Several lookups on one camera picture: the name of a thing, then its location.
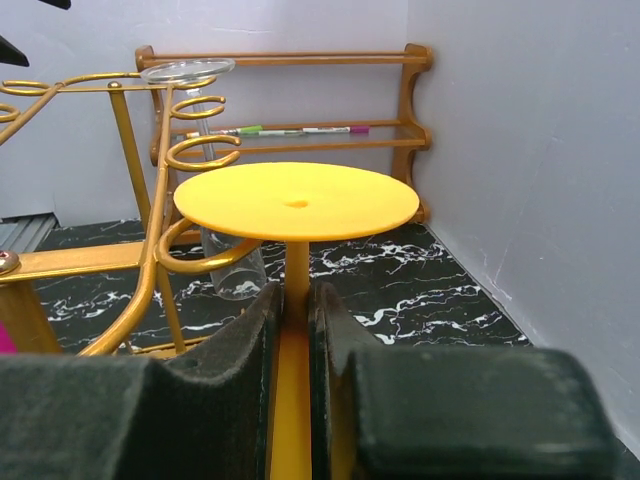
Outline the yellow plastic wine glass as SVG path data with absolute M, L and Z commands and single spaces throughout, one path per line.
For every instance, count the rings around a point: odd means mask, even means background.
M 174 194 L 179 212 L 199 226 L 286 245 L 284 324 L 279 340 L 273 479 L 312 476 L 310 246 L 392 230 L 411 220 L 420 200 L 407 184 L 353 167 L 255 163 L 200 174 Z

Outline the tall clear wine glass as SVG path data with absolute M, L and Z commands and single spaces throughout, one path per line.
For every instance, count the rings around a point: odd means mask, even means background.
M 231 71 L 235 61 L 228 58 L 189 59 L 164 63 L 141 72 L 149 84 L 186 86 L 211 80 L 218 74 Z M 205 257 L 219 255 L 242 243 L 233 235 L 200 228 L 201 245 Z M 211 282 L 224 300 L 245 300 L 253 297 L 266 285 L 266 272 L 260 250 L 254 250 L 238 262 L 210 272 Z

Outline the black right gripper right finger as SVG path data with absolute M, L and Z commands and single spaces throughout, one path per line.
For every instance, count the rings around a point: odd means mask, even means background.
M 561 350 L 386 346 L 321 282 L 309 297 L 316 479 L 615 479 L 621 449 Z

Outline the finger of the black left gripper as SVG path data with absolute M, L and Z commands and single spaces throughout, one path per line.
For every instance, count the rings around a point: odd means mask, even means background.
M 39 0 L 39 2 L 61 10 L 69 10 L 71 8 L 70 0 Z M 0 44 L 2 64 L 18 67 L 30 66 L 28 57 L 19 48 L 17 48 L 3 36 L 0 37 Z

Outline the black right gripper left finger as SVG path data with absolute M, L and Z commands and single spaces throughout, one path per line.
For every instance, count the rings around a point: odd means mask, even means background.
M 5 479 L 264 479 L 279 285 L 170 360 L 5 355 Z

